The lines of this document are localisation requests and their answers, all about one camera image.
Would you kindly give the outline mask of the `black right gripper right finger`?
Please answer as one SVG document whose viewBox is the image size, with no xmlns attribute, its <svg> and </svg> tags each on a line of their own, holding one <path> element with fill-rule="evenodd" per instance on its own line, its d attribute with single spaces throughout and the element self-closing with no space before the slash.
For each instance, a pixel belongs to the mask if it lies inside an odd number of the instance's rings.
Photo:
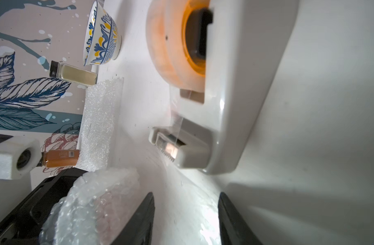
<svg viewBox="0 0 374 245">
<path fill-rule="evenodd" d="M 218 201 L 220 239 L 222 245 L 262 245 L 249 228 L 226 193 L 221 192 Z"/>
</svg>

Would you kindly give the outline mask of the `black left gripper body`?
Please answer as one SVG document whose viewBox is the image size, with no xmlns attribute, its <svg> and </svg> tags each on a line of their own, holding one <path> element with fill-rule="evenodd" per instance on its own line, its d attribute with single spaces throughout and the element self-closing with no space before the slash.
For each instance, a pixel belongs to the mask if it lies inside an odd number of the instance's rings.
<svg viewBox="0 0 374 245">
<path fill-rule="evenodd" d="M 43 180 L 0 222 L 0 245 L 39 245 L 39 237 L 54 204 L 67 196 L 85 170 L 68 168 Z"/>
</svg>

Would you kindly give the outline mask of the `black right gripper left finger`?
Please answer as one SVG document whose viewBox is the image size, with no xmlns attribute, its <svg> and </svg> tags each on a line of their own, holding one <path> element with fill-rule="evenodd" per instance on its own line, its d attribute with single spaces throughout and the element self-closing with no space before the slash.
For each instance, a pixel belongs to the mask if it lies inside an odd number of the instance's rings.
<svg viewBox="0 0 374 245">
<path fill-rule="evenodd" d="M 150 245 L 154 215 L 154 195 L 149 192 L 111 245 Z"/>
</svg>

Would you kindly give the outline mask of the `bubble wrap sheet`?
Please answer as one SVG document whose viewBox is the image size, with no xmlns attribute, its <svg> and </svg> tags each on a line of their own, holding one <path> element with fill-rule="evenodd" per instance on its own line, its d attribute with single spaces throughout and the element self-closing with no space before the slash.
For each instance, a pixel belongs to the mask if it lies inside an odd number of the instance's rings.
<svg viewBox="0 0 374 245">
<path fill-rule="evenodd" d="M 41 245 L 110 245 L 140 201 L 134 168 L 89 171 L 53 205 L 41 228 Z"/>
<path fill-rule="evenodd" d="M 88 172 L 107 168 L 123 86 L 123 78 L 114 78 L 86 89 L 77 168 Z"/>
</svg>

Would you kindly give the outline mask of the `blue yellow patterned bowl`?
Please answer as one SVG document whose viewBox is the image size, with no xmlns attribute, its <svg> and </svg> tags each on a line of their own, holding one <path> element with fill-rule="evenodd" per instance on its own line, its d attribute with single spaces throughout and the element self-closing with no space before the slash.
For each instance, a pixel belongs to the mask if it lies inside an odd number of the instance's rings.
<svg viewBox="0 0 374 245">
<path fill-rule="evenodd" d="M 85 28 L 83 65 L 103 65 L 119 55 L 122 37 L 113 18 L 94 1 Z"/>
</svg>

